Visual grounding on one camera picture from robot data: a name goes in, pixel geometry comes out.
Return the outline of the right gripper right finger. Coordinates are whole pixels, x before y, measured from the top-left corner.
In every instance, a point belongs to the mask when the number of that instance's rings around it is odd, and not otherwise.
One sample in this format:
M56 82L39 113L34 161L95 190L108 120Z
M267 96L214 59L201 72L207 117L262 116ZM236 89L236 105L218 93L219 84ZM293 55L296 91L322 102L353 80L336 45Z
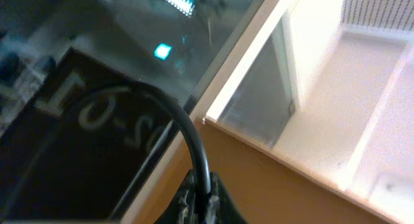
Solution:
M208 224L247 224L219 175L212 172L210 179L212 190L208 201Z

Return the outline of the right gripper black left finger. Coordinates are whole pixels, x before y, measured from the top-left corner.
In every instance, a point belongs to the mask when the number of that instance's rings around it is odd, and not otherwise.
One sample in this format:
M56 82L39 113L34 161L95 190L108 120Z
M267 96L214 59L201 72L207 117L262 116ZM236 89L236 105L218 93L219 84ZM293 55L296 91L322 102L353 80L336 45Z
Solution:
M189 170L168 207L155 224L194 223L195 195L193 170Z

